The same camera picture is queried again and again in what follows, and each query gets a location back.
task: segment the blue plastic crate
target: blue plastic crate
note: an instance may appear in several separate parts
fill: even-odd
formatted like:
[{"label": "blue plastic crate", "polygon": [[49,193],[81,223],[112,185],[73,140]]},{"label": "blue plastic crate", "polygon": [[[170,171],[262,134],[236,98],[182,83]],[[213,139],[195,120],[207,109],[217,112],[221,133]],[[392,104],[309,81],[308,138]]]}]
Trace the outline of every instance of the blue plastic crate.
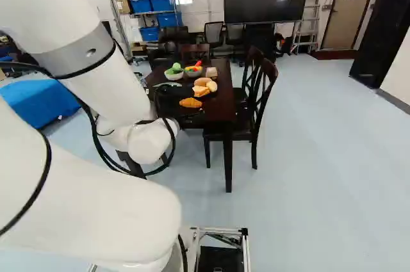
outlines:
[{"label": "blue plastic crate", "polygon": [[131,0],[131,6],[134,13],[152,12],[151,2],[149,0]]},{"label": "blue plastic crate", "polygon": [[159,27],[140,28],[140,33],[144,42],[157,42],[160,38]]},{"label": "blue plastic crate", "polygon": [[161,28],[164,27],[181,27],[183,26],[181,13],[164,13],[157,15],[158,24]]},{"label": "blue plastic crate", "polygon": [[151,0],[155,12],[173,11],[175,0]]}]

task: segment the bread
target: bread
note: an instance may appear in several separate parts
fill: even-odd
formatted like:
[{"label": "bread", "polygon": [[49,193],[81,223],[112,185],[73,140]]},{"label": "bread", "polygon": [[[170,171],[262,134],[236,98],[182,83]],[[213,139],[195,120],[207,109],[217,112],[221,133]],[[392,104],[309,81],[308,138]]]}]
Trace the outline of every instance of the bread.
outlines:
[{"label": "bread", "polygon": [[208,67],[205,72],[205,76],[209,78],[218,77],[218,71],[216,67]]},{"label": "bread", "polygon": [[208,82],[210,82],[210,81],[212,81],[211,78],[202,77],[202,78],[196,79],[195,82],[193,83],[193,85],[206,86],[206,83],[208,83]]},{"label": "bread", "polygon": [[209,88],[207,88],[206,86],[197,86],[195,85],[192,88],[193,92],[194,92],[194,97],[202,97],[205,96],[206,94],[211,93],[211,90]]},{"label": "bread", "polygon": [[218,89],[218,84],[215,81],[210,81],[206,83],[206,87],[209,88],[211,92],[216,92]]},{"label": "bread", "polygon": [[202,102],[190,97],[179,101],[179,105],[185,108],[200,108],[202,107]]}]

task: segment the bowl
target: bowl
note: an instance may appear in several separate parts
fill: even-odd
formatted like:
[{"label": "bowl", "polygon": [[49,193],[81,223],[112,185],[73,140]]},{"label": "bowl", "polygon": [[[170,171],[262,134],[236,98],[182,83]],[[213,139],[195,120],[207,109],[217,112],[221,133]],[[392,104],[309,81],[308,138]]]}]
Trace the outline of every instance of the bowl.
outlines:
[{"label": "bowl", "polygon": [[202,74],[202,67],[198,66],[195,67],[198,70],[197,71],[191,71],[189,70],[190,67],[195,67],[195,66],[188,66],[184,68],[185,74],[189,77],[189,78],[195,78],[195,77],[199,77]]},{"label": "bowl", "polygon": [[184,76],[184,71],[181,71],[178,74],[167,74],[167,71],[164,71],[164,75],[168,80],[177,81],[182,79],[182,77]]}]

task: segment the table leg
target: table leg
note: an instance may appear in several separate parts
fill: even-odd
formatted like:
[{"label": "table leg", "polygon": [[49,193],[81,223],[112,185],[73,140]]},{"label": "table leg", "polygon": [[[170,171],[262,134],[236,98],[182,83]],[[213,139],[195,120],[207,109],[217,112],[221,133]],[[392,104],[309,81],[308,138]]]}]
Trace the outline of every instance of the table leg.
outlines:
[{"label": "table leg", "polygon": [[228,126],[224,134],[225,188],[232,192],[232,128]]},{"label": "table leg", "polygon": [[164,164],[168,162],[168,157],[167,157],[167,155],[166,155],[165,153],[162,154],[161,160],[162,160],[162,162],[163,162]]},{"label": "table leg", "polygon": [[145,174],[143,173],[141,165],[132,160],[127,152],[120,152],[118,150],[116,151],[118,158],[120,158],[121,161],[125,161],[125,163],[128,165],[129,171],[133,174],[133,176],[141,179],[147,179],[147,177],[145,177]]}]

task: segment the light blue floor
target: light blue floor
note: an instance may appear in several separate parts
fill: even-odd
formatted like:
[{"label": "light blue floor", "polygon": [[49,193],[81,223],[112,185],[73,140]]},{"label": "light blue floor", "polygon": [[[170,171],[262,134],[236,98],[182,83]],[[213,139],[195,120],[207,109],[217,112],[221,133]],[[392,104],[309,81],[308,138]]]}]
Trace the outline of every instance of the light blue floor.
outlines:
[{"label": "light blue floor", "polygon": [[[277,61],[259,169],[251,168],[250,144],[235,142],[231,194],[224,190],[222,144],[211,144],[207,169],[201,133],[181,132],[172,166],[152,180],[179,195],[184,223],[248,227],[255,272],[409,271],[410,116],[349,78],[351,64],[305,55]],[[147,72],[144,64],[139,69]],[[242,68],[232,70],[239,86]],[[103,164],[82,112],[47,134]],[[0,271],[84,272],[87,266],[0,252]]]}]

